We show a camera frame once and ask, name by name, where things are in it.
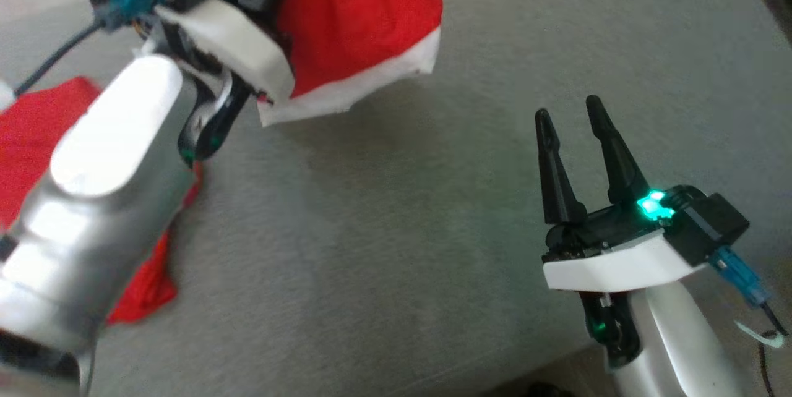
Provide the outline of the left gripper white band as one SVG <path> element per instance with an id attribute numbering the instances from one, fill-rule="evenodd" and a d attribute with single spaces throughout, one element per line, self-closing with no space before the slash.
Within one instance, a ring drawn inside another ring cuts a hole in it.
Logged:
<path id="1" fill-rule="evenodd" d="M 283 0 L 238 0 L 255 14 L 278 14 Z M 224 0 L 203 0 L 184 12 L 156 6 L 167 24 L 186 32 L 198 50 L 215 57 L 255 91 L 275 103 L 288 101 L 295 77 L 285 50 L 237 7 Z"/>

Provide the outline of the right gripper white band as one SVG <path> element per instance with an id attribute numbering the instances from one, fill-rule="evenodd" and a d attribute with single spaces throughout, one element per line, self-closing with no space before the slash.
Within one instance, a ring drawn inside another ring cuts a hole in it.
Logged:
<path id="1" fill-rule="evenodd" d="M 560 157 L 560 139 L 546 108 L 535 113 L 538 172 L 546 234 L 543 273 L 548 288 L 572 292 L 629 292 L 687 278 L 704 268 L 690 265 L 665 239 L 664 222 L 635 202 L 650 186 L 597 95 L 585 100 L 592 132 L 600 141 L 614 205 L 587 209 L 572 190 Z"/>

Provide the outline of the red shorts with white stripe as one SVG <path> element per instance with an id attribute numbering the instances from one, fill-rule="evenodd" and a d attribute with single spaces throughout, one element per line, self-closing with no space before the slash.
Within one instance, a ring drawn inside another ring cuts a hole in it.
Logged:
<path id="1" fill-rule="evenodd" d="M 347 112 L 394 82 L 430 75 L 443 0 L 283 0 L 277 27 L 291 38 L 291 98 L 260 100 L 263 127 Z"/>

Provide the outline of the red Bulls 23 jersey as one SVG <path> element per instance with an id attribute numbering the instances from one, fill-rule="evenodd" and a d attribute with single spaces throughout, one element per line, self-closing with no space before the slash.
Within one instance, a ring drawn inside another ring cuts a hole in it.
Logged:
<path id="1" fill-rule="evenodd" d="M 180 152 L 196 89 L 161 57 L 98 91 L 77 77 L 0 113 L 0 326 L 96 330 L 176 296 L 170 223 L 194 188 Z"/>

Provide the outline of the grey sofa seat cushion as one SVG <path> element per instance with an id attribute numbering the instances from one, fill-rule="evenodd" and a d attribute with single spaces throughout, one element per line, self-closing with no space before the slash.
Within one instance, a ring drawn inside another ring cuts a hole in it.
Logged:
<path id="1" fill-rule="evenodd" d="M 792 46 L 764 0 L 444 0 L 432 75 L 262 127 L 181 212 L 180 295 L 102 330 L 92 397 L 475 395 L 591 346 L 552 292 L 534 114 L 608 205 L 585 97 L 648 181 L 723 194 L 792 329 Z"/>

